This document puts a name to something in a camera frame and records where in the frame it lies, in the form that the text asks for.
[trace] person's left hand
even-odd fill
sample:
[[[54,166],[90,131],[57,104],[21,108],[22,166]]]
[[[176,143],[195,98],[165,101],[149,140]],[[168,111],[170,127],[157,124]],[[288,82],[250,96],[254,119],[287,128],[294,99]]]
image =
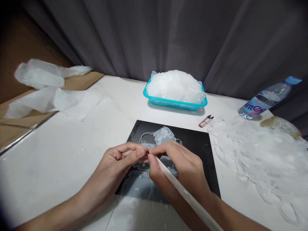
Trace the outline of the person's left hand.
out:
[[[140,144],[125,143],[107,149],[92,176],[78,192],[78,203],[84,214],[95,215],[104,209],[130,167],[148,161],[147,150]]]

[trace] hand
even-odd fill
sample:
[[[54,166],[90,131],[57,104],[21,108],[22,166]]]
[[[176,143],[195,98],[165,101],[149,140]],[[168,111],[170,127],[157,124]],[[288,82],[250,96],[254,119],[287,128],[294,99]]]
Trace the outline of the hand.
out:
[[[101,212],[116,192],[130,167],[139,162],[147,163],[147,150],[140,144],[125,143],[109,148],[96,170],[78,192],[84,214]]]
[[[214,207],[212,192],[207,184],[201,159],[177,142],[163,143],[149,150],[150,178],[173,205],[183,221],[192,230],[208,230],[206,225],[184,200],[160,169],[154,155],[168,155],[176,166],[179,182],[210,213]]]

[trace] blue bottle cap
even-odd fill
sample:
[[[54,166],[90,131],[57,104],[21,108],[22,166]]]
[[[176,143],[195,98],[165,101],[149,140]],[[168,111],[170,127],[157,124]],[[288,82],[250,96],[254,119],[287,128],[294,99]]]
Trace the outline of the blue bottle cap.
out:
[[[299,84],[302,80],[294,76],[289,76],[285,79],[285,81],[289,84],[296,85]]]

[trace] pile of plastic trimmings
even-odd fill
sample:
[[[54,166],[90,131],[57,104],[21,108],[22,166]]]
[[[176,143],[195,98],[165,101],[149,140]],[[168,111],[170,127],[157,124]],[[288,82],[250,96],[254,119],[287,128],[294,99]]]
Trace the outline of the pile of plastic trimmings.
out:
[[[201,104],[206,97],[196,79],[178,70],[153,75],[147,91],[149,96],[194,104]]]
[[[214,119],[207,131],[215,136],[213,149],[218,158],[237,169],[244,187],[249,181],[254,183],[263,200],[275,204],[285,221],[307,225],[306,215],[292,203],[308,196],[307,141],[279,129],[256,126],[240,116],[228,123]]]

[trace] water bottle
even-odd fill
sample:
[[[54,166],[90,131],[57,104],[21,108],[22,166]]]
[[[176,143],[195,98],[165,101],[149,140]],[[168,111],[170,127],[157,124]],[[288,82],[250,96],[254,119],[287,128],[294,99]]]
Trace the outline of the water bottle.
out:
[[[242,106],[238,110],[239,115],[248,120],[253,119],[287,97],[292,87],[301,81],[297,77],[290,76],[282,83],[277,83],[266,88]]]

